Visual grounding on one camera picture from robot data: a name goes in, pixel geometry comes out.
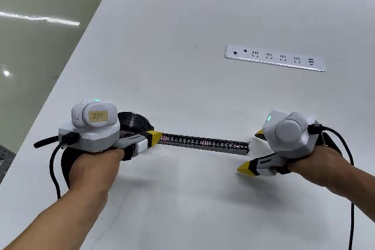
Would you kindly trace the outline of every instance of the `tape measure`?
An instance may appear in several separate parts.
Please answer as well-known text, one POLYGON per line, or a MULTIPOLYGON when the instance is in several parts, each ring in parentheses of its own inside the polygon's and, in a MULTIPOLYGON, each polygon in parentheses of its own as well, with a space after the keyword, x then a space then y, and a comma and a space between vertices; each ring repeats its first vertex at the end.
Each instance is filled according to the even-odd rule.
POLYGON ((163 133, 158 143, 170 146, 183 146, 191 149, 204 149, 215 152, 233 153, 236 155, 247 155, 249 152, 248 143, 245 142, 182 136, 167 133, 163 133))
MULTIPOLYGON (((118 114, 121 130, 130 132, 142 132, 154 130, 150 122, 140 114, 133 112, 120 112, 118 114)), ((236 155, 247 155, 249 152, 247 142, 219 140, 211 138, 183 136, 163 133, 159 144, 170 146, 182 146, 191 149, 212 150, 215 152, 226 152, 236 155)))

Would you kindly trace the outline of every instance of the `hand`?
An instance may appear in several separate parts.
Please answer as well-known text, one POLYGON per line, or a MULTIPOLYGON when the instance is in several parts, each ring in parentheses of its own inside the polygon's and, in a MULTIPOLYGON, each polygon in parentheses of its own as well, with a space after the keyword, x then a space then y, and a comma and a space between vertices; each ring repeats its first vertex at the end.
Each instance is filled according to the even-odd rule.
POLYGON ((311 155, 288 163, 288 168, 308 181, 337 193, 336 187, 352 166, 334 149, 316 146, 311 155))
POLYGON ((73 163, 69 172, 70 189, 108 193, 123 157, 122 149, 108 150, 93 155, 82 154, 73 163))

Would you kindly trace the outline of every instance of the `electrical outlet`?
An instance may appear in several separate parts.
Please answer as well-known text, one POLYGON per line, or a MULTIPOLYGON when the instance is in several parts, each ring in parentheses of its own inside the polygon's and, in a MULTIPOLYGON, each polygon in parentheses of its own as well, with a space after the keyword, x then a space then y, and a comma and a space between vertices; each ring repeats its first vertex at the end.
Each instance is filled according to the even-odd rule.
POLYGON ((266 53, 266 54, 265 54, 265 58, 266 58, 267 60, 272 60, 272 53, 266 53))
POLYGON ((285 61, 287 61, 287 55, 281 54, 279 59, 280 59, 280 61, 285 62, 285 61))
POLYGON ((259 52, 256 51, 256 50, 253 50, 253 51, 251 52, 251 56, 252 56, 253 58, 258 58, 258 57, 259 57, 259 52))
POLYGON ((225 57, 228 59, 253 61, 256 63, 273 64, 277 66, 295 67, 305 70, 325 71, 324 61, 321 58, 297 54, 279 52, 270 49, 260 49, 251 46, 228 44, 225 57))
POLYGON ((294 56, 293 57, 293 61, 294 61, 295 64, 300 64, 301 63, 301 59, 298 56, 294 56))

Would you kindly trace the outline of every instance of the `label sticker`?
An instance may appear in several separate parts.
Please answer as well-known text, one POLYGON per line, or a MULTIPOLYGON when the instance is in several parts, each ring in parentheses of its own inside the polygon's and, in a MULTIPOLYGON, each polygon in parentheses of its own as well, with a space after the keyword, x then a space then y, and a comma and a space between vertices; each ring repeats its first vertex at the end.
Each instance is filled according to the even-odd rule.
POLYGON ((108 111, 89 111, 88 120, 90 122, 105 122, 108 121, 108 111))

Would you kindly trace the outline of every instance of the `finger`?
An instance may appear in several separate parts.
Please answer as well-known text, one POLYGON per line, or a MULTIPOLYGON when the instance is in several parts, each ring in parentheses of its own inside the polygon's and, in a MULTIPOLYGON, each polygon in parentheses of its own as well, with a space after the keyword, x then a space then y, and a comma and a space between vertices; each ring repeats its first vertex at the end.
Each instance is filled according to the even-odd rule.
POLYGON ((124 158, 124 150, 123 149, 113 149, 108 152, 111 157, 114 157, 117 161, 122 161, 124 158))

